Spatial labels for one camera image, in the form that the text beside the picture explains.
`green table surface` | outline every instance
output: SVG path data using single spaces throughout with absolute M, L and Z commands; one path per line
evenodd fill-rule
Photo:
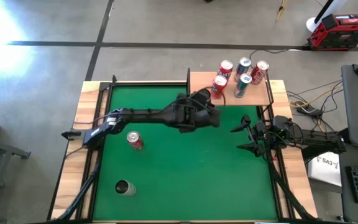
M 160 109 L 185 86 L 117 86 L 111 110 Z M 246 131 L 230 133 L 254 106 L 219 107 L 219 128 L 180 134 L 163 124 L 128 124 L 109 135 L 96 194 L 94 220 L 276 220 L 269 170 L 262 158 L 236 148 L 249 143 Z M 145 142 L 135 151 L 126 141 L 137 131 Z M 134 196 L 119 195 L 119 180 L 132 182 Z

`gray floor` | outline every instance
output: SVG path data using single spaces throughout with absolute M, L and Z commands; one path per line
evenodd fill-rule
M 108 0 L 0 1 L 0 44 L 9 40 L 95 42 Z M 275 24 L 280 1 L 116 0 L 105 42 L 164 42 L 303 45 L 314 0 L 289 1 Z M 358 0 L 341 12 L 358 13 Z M 28 161 L 13 159 L 0 190 L 0 219 L 8 223 L 46 219 L 67 142 L 60 133 L 73 121 L 92 47 L 0 46 L 0 140 L 32 151 Z M 193 71 L 215 71 L 223 59 L 237 62 L 251 50 L 102 48 L 93 80 L 184 80 Z M 340 67 L 358 63 L 358 52 L 257 52 L 252 60 L 270 64 L 271 79 L 299 92 L 339 80 Z M 306 99 L 322 90 L 304 94 Z M 346 127 L 342 94 L 338 110 L 324 115 L 337 130 Z M 327 104 L 333 108 L 332 101 Z M 303 117 L 304 128 L 314 124 Z M 340 194 L 312 185 L 319 217 L 341 215 Z

